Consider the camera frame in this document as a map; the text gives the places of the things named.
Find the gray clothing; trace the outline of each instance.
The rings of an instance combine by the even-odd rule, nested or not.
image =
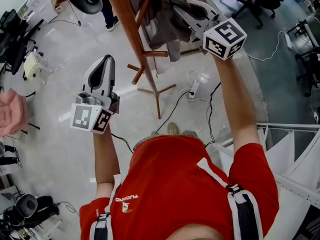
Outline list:
[[[143,0],[130,0],[135,13],[138,13],[139,6]],[[148,45],[156,50],[166,44],[170,61],[180,59],[180,42],[189,42],[191,30],[184,24],[183,20],[173,10],[173,5],[178,5],[184,10],[190,10],[187,0],[150,0],[150,6],[142,21],[146,27],[150,21],[154,21],[156,29],[143,31]]]

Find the white floor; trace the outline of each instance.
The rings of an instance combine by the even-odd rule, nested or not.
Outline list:
[[[57,19],[77,22],[70,8]],[[90,202],[95,195],[96,183],[94,172],[94,147],[91,133],[69,128],[71,104],[81,90],[82,77],[89,66],[98,58],[110,54],[116,61],[116,80],[114,91],[120,95],[119,114],[112,118],[111,131],[125,138],[131,147],[139,140],[155,131],[167,119],[174,108],[182,88],[191,87],[187,72],[202,72],[212,57],[201,53],[182,57],[172,63],[170,69],[156,78],[158,89],[177,84],[176,88],[160,95],[162,119],[158,120],[156,101],[153,95],[137,92],[136,87],[148,89],[148,82],[142,76],[137,86],[131,84],[135,71],[128,69],[127,64],[138,66],[137,59],[120,24],[112,32],[107,32],[101,13],[84,15],[77,11],[82,23],[81,27],[63,21],[45,24],[34,37],[39,51],[48,59],[48,67],[53,73],[46,73],[46,85],[42,85],[38,77],[23,81],[23,68],[16,75],[6,72],[1,76],[4,89],[13,88],[21,95],[36,91],[35,97],[29,99],[33,116],[30,122],[40,126],[41,130],[32,127],[28,135],[23,134],[20,140],[14,139],[22,159],[23,169],[13,175],[17,186],[25,193],[34,195],[51,195],[55,202],[67,201],[79,208]],[[248,59],[237,55],[236,62],[245,82],[253,96],[260,121],[267,121],[268,114],[258,81]],[[217,76],[214,63],[205,71],[207,78]],[[190,74],[192,81],[195,73]],[[200,84],[196,98],[209,99],[209,94],[219,83],[219,79],[205,80]],[[212,119],[212,131],[215,138],[227,138],[229,124],[222,101],[222,91],[218,88],[213,95],[216,113]],[[197,100],[187,102],[181,100],[169,122],[176,122],[180,131],[198,131],[206,122],[208,102]],[[167,124],[159,131],[167,132]],[[204,143],[210,141],[209,128],[206,125],[199,137]],[[127,174],[131,152],[126,144],[114,140],[120,170]],[[69,212],[64,205],[60,207],[59,217],[63,220],[61,230],[53,239],[78,240],[80,238],[79,218]]]

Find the floor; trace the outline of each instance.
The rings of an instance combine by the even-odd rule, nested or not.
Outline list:
[[[242,4],[235,0],[212,0],[228,18],[235,13]],[[271,19],[271,11],[264,9],[260,16],[264,26],[257,29],[258,22],[249,10],[244,10],[236,19],[239,25],[248,34],[244,44],[245,51],[255,58],[268,58],[275,51],[277,34],[285,28],[291,29],[308,15],[294,0],[284,0],[275,10],[275,18]],[[309,44],[300,38],[290,35],[298,52],[309,50]],[[268,115],[271,123],[280,124],[314,124],[313,112],[310,108],[310,98],[305,97],[307,82],[296,81],[297,75],[304,73],[304,68],[295,60],[295,53],[287,49],[284,34],[279,35],[279,46],[273,59],[264,62],[250,59],[254,72],[259,81],[263,97],[267,104]],[[313,90],[312,102],[317,108],[320,100],[320,91]],[[278,142],[284,132],[273,131],[273,142]],[[298,157],[306,148],[312,134],[297,134],[295,156]]]
[[[25,193],[51,195],[55,202],[70,202],[79,210],[95,195],[94,147],[92,134],[70,129],[69,119],[71,104],[81,90],[82,77],[89,66],[106,54],[114,57],[116,79],[113,90],[120,95],[121,102],[119,114],[111,120],[111,131],[125,138],[133,147],[167,119],[182,89],[192,86],[187,72],[201,72],[212,57],[201,53],[182,57],[171,63],[166,73],[155,78],[159,90],[177,84],[176,88],[160,95],[162,119],[158,120],[154,97],[137,91],[137,86],[149,87],[144,76],[137,86],[131,84],[135,71],[128,69],[127,64],[138,63],[122,27],[118,25],[113,32],[107,32],[102,14],[85,15],[75,11],[82,23],[81,27],[64,21],[53,22],[43,25],[34,37],[39,51],[47,58],[48,68],[54,70],[53,73],[43,74],[46,85],[42,84],[38,75],[23,81],[22,68],[14,76],[6,72],[1,76],[0,83],[5,90],[13,88],[21,95],[36,91],[34,97],[28,98],[30,114],[33,115],[29,120],[40,126],[41,130],[30,127],[28,135],[21,135],[19,140],[13,139],[23,165],[12,176],[14,183]],[[57,19],[77,22],[68,6]],[[266,104],[248,58],[242,53],[234,58],[252,95],[259,121],[267,122]],[[204,74],[207,78],[218,75],[214,62]],[[191,82],[197,78],[195,73],[189,75]],[[201,82],[196,98],[208,99],[219,79],[202,79]],[[220,88],[214,94],[213,102],[216,106],[215,116],[211,121],[213,135],[217,141],[223,141],[230,137],[230,130]],[[176,122],[181,132],[187,129],[198,132],[207,121],[207,107],[207,101],[181,100],[169,122]],[[159,132],[166,134],[166,128],[165,124]],[[204,143],[209,142],[208,125],[205,125],[198,136]],[[11,139],[6,137],[5,142],[10,144]],[[125,176],[132,154],[121,140],[115,139],[114,144],[120,171]],[[207,150],[213,161],[219,163],[214,150],[210,146]],[[78,240],[80,227],[77,214],[69,212],[62,204],[59,218],[63,221],[61,230],[55,232],[52,239]]]

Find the shoe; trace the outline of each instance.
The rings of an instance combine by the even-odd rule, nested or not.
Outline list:
[[[174,122],[168,124],[167,130],[170,136],[179,134],[179,128]]]
[[[105,25],[106,30],[109,31],[109,32],[111,32],[112,30],[114,30],[114,28],[116,27],[116,25],[119,23],[119,20],[118,20],[118,17],[117,17],[117,16],[115,16],[113,19],[114,19],[114,22],[113,22],[112,25]]]

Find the pink cloth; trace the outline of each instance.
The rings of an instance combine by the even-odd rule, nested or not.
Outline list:
[[[15,134],[28,127],[28,109],[25,96],[13,89],[0,93],[0,137]]]

